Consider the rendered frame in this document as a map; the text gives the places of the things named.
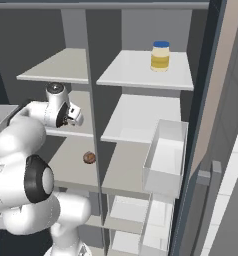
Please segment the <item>white fridge shelf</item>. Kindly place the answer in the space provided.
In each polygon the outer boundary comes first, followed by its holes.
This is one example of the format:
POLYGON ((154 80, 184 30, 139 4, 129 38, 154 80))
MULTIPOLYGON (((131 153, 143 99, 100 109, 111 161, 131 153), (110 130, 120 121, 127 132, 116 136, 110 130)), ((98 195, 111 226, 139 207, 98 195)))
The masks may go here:
POLYGON ((160 119, 181 120, 179 98, 122 94, 101 140, 149 143, 160 119))
POLYGON ((166 72, 151 70, 151 52, 122 50, 97 85, 193 91, 194 85, 185 52, 171 52, 166 72))

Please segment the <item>white fridge drawer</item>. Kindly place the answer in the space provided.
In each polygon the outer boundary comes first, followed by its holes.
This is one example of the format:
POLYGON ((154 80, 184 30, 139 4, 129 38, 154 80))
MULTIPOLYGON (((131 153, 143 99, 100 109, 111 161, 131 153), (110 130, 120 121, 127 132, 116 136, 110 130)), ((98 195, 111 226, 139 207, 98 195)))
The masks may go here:
POLYGON ((104 226, 109 229, 140 234, 149 201, 108 195, 108 213, 104 226))
POLYGON ((110 230, 108 256, 138 256, 139 240, 138 234, 110 230))

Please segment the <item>grey fridge shelf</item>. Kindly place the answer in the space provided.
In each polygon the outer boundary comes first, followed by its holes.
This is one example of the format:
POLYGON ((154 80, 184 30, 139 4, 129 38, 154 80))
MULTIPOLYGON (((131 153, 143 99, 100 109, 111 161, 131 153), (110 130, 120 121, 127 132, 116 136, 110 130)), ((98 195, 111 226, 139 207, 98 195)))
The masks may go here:
POLYGON ((147 200, 149 193, 142 189, 142 167, 148 148, 148 144, 118 142, 102 183, 102 192, 147 200))

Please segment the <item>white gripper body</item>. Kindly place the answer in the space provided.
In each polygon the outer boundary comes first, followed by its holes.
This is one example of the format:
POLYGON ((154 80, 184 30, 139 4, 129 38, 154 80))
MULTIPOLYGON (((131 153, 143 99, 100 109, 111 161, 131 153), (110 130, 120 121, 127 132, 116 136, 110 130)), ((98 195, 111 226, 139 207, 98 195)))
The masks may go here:
POLYGON ((81 108, 76 105, 71 105, 69 109, 69 123, 71 125, 81 126, 84 122, 84 116, 81 108))

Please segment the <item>narrow white door bin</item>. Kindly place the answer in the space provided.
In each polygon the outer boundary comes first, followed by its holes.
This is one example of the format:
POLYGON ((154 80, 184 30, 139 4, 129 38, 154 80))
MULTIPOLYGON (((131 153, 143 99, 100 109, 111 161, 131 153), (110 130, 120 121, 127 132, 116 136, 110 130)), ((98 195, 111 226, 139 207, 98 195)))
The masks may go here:
POLYGON ((139 256, 169 256, 175 200, 152 194, 139 240, 139 256))

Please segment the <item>yellow jar with blue lid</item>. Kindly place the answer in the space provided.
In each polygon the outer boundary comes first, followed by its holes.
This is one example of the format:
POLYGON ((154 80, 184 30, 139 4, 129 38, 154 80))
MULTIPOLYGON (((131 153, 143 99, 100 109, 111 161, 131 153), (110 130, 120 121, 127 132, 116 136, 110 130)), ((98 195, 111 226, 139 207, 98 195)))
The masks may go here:
POLYGON ((151 52, 151 69, 166 72, 169 67, 170 49, 168 41, 155 41, 151 52))

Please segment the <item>grey fridge freezer cabinet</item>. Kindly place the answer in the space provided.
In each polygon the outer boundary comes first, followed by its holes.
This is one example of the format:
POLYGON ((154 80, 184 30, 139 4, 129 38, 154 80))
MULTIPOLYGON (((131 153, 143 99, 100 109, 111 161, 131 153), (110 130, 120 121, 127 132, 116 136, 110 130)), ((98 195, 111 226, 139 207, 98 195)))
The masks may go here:
MULTIPOLYGON (((108 166, 118 142, 102 141, 101 136, 122 94, 180 99, 193 91, 163 90, 126 86, 97 85, 96 82, 122 50, 150 51, 155 41, 168 41, 171 52, 185 52, 192 81, 199 68, 202 38, 208 7, 194 0, 160 3, 14 3, 0 2, 0 105, 29 101, 45 102, 46 86, 53 82, 18 80, 17 76, 65 48, 86 50, 88 84, 61 83, 68 97, 71 91, 90 94, 98 191, 57 187, 88 198, 91 215, 78 227, 78 234, 92 256, 108 256, 110 230, 104 226, 108 195, 102 192, 108 166)), ((49 229, 30 234, 8 232, 0 214, 0 256, 44 256, 52 246, 49 229)))

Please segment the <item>brown frozen chicken drumstick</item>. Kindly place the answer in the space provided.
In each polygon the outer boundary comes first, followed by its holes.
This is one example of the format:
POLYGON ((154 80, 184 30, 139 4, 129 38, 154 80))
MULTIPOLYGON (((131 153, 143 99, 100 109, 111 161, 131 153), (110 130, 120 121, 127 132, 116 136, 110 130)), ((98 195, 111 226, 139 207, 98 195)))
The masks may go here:
POLYGON ((88 151, 83 155, 83 161, 86 164, 93 164, 96 162, 96 156, 93 152, 88 151))

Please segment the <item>grey fridge door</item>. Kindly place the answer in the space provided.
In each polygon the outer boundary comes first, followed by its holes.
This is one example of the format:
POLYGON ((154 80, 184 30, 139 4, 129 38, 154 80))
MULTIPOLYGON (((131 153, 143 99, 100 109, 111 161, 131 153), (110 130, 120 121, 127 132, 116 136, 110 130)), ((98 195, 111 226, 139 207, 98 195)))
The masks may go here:
POLYGON ((169 256, 238 256, 238 0, 209 0, 189 122, 182 196, 169 256), (197 183, 220 161, 221 179, 197 183))

